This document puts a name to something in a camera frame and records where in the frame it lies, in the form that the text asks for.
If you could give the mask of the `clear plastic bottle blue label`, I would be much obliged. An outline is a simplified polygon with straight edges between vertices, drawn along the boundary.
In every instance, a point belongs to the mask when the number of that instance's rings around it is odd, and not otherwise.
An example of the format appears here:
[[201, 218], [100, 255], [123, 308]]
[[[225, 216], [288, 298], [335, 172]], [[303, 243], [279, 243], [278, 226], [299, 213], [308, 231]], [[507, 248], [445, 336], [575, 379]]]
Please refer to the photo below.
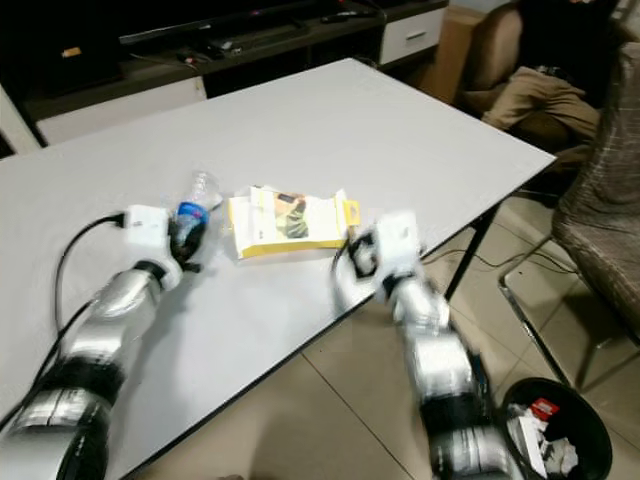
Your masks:
[[192, 218], [206, 219], [207, 227], [209, 227], [211, 212], [219, 209], [223, 201], [224, 197], [221, 195], [218, 179], [207, 172], [196, 172], [193, 174], [187, 195], [179, 202], [172, 218], [174, 216], [192, 216]]

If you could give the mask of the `red trash wrapper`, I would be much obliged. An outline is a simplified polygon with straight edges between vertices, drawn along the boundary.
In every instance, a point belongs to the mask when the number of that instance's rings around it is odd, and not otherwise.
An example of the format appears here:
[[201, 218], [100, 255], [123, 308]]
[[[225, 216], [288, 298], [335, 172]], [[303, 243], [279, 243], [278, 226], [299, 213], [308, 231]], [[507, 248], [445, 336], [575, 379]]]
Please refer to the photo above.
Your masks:
[[556, 415], [559, 410], [561, 410], [561, 407], [547, 398], [536, 398], [527, 408], [527, 411], [541, 422], [549, 422], [550, 417]]

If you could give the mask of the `white crumpled paper trash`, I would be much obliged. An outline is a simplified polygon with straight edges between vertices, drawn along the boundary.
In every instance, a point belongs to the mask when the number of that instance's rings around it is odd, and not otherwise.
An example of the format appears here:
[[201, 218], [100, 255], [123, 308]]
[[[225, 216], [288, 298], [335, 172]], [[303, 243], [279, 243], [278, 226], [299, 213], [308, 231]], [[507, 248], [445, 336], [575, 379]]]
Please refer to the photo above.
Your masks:
[[545, 480], [567, 480], [577, 466], [579, 454], [570, 439], [552, 440], [547, 435], [548, 422], [531, 410], [516, 413], [508, 421], [517, 452], [529, 461], [532, 471]]

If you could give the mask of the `black round rubbish bin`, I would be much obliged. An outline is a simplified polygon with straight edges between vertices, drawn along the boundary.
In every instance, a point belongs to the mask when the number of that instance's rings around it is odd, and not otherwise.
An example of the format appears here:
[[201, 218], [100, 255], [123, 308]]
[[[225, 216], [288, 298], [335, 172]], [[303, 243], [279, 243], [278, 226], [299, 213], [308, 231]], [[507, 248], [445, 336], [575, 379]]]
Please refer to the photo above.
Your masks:
[[[556, 440], [567, 438], [575, 445], [579, 454], [579, 466], [568, 475], [567, 480], [605, 480], [611, 472], [613, 452], [611, 438], [604, 422], [585, 398], [576, 390], [558, 381], [545, 378], [525, 378], [516, 381], [502, 396], [500, 419], [508, 428], [508, 421], [516, 413], [529, 410], [536, 398], [547, 398], [558, 404], [559, 411], [548, 422], [547, 435]], [[545, 480], [532, 471], [529, 461], [517, 452], [515, 438], [507, 431], [508, 443], [516, 453], [518, 466], [526, 479]]]

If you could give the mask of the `yellow and white package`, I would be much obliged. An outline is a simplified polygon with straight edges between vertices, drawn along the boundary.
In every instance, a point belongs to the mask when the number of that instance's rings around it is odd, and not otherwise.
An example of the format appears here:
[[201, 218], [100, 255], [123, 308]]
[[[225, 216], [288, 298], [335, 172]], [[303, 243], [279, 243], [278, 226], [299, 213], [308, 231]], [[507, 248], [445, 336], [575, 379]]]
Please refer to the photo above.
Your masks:
[[239, 259], [303, 250], [337, 250], [361, 224], [360, 202], [343, 189], [330, 198], [251, 186], [227, 201]]

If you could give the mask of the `black table leg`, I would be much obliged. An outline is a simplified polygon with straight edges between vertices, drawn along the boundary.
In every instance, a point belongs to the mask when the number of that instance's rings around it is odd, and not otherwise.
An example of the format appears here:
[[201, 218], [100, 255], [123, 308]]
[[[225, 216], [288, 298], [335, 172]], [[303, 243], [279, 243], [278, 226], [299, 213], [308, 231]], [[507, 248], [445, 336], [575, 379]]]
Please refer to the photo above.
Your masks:
[[452, 301], [454, 293], [457, 292], [463, 278], [465, 278], [466, 271], [470, 268], [472, 260], [475, 259], [476, 253], [479, 251], [479, 247], [481, 246], [481, 243], [483, 243], [486, 233], [489, 232], [493, 221], [497, 218], [499, 209], [500, 204], [494, 204], [468, 224], [468, 227], [474, 230], [474, 234], [472, 234], [470, 243], [467, 244], [466, 250], [463, 251], [463, 255], [461, 256], [460, 262], [458, 262], [457, 268], [454, 269], [451, 282], [449, 282], [448, 287], [445, 288], [445, 300]]

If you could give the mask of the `dark cabinet with white drawers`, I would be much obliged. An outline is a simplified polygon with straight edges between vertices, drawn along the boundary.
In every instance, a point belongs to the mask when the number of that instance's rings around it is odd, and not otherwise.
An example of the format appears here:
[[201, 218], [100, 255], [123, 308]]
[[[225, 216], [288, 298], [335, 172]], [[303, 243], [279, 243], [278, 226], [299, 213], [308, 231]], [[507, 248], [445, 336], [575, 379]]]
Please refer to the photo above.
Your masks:
[[283, 26], [129, 52], [122, 77], [67, 93], [27, 93], [18, 110], [42, 146], [353, 59], [406, 83], [435, 59], [449, 0], [361, 0], [364, 17]]

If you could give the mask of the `seated person in khaki trousers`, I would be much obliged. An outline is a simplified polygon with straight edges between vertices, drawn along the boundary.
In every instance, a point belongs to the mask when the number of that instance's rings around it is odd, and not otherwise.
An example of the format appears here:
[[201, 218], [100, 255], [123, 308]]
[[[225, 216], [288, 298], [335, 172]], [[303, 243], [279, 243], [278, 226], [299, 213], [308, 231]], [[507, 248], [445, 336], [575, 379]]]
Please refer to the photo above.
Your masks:
[[547, 114], [585, 143], [594, 141], [600, 104], [622, 44], [613, 14], [621, 0], [513, 0], [520, 19], [513, 70], [467, 106], [499, 131]]

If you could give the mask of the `grey wicker chair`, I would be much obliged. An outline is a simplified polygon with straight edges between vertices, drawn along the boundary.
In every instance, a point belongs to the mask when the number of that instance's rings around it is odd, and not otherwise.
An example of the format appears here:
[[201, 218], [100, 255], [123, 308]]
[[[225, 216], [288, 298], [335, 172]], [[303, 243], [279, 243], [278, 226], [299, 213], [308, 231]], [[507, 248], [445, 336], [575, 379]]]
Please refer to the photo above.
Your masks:
[[640, 42], [618, 52], [602, 123], [554, 211], [549, 241], [640, 352]]

